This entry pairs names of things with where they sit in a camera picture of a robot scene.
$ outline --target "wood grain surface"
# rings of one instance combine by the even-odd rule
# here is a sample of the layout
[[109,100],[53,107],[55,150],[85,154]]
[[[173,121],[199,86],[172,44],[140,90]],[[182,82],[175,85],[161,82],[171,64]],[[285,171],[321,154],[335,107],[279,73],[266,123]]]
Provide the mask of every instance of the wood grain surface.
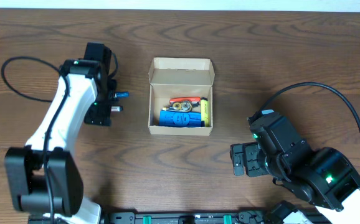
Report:
[[[60,65],[80,58],[89,41],[118,56],[118,90],[129,91],[112,127],[83,125],[77,139],[85,195],[109,210],[237,210],[298,200],[271,177],[235,177],[234,143],[253,141],[247,117],[275,91],[297,82],[332,85],[360,115],[360,14],[0,9],[0,68],[29,55]],[[152,136],[148,69],[153,57],[210,58],[214,63],[214,128],[209,137]],[[8,66],[9,81],[51,99],[57,74],[34,62]],[[25,223],[14,211],[4,155],[23,146],[48,103],[23,99],[0,77],[0,223]],[[287,115],[312,147],[346,154],[360,173],[360,138],[344,103],[319,88],[285,93],[272,108]]]

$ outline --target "green light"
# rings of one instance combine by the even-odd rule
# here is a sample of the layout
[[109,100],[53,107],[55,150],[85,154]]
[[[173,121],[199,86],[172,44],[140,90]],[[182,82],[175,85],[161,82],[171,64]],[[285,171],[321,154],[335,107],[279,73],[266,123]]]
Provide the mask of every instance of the green light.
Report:
[[325,180],[330,184],[334,179],[329,175],[327,178],[325,178]]

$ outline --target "open cardboard box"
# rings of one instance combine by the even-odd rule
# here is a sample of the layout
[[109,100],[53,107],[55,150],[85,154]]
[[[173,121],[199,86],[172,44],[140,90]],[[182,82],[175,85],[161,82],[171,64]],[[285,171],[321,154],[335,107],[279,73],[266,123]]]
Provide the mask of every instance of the open cardboard box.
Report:
[[[151,134],[208,136],[213,128],[212,62],[201,58],[154,58],[149,76],[148,128]],[[176,128],[158,126],[159,114],[171,98],[205,97],[208,100],[208,127]],[[201,112],[201,106],[192,109]]]

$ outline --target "red handle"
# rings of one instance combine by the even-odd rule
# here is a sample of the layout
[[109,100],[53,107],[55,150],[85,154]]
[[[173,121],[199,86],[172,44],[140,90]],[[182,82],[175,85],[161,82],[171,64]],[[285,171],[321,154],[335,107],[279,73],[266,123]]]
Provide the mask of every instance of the red handle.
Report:
[[190,101],[191,103],[198,103],[201,100],[201,97],[181,97],[181,98],[173,98],[169,100],[169,103],[177,103],[182,102],[184,100]]

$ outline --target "box lid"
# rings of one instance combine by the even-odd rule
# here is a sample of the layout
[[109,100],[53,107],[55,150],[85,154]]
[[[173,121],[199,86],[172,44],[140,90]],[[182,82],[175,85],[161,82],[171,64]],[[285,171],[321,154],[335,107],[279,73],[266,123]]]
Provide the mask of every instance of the box lid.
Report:
[[154,58],[148,72],[152,85],[208,85],[215,73],[211,60],[204,58]]

